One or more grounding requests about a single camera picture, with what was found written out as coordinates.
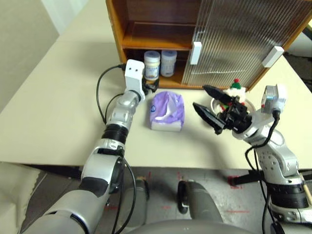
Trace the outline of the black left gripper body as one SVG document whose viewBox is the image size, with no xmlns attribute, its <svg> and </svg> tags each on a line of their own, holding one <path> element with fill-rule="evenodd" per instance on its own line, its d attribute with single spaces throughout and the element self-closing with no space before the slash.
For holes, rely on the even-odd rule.
<svg viewBox="0 0 312 234">
<path fill-rule="evenodd" d="M 146 96 L 148 95 L 149 91 L 155 93 L 157 89 L 158 87 L 154 86 L 154 82 L 149 84 L 142 84 L 142 90 Z"/>
</svg>

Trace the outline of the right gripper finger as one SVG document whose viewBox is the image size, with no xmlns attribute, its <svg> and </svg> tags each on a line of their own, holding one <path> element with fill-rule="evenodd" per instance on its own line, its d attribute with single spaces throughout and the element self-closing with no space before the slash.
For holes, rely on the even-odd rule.
<svg viewBox="0 0 312 234">
<path fill-rule="evenodd" d="M 229 96 L 217 87 L 211 85 L 203 85 L 203 89 L 209 96 L 213 97 L 214 99 L 220 101 L 225 105 L 228 105 L 229 103 L 232 103 L 234 101 L 234 98 L 232 96 Z"/>
<path fill-rule="evenodd" d="M 207 107 L 201 104 L 194 102 L 193 107 L 196 113 L 214 129 L 215 134 L 219 135 L 222 133 L 226 125 L 224 121 L 219 119 L 214 113 L 210 112 Z"/>
</svg>

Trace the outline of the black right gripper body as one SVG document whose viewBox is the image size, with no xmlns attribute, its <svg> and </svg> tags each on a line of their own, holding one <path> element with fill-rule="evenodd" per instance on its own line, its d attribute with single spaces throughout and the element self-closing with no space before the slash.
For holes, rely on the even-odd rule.
<svg viewBox="0 0 312 234">
<path fill-rule="evenodd" d="M 225 129 L 240 134 L 249 128 L 252 117 L 248 114 L 247 107 L 239 102 L 239 96 L 222 96 L 219 102 L 227 106 L 223 112 L 217 114 L 225 122 Z"/>
</svg>

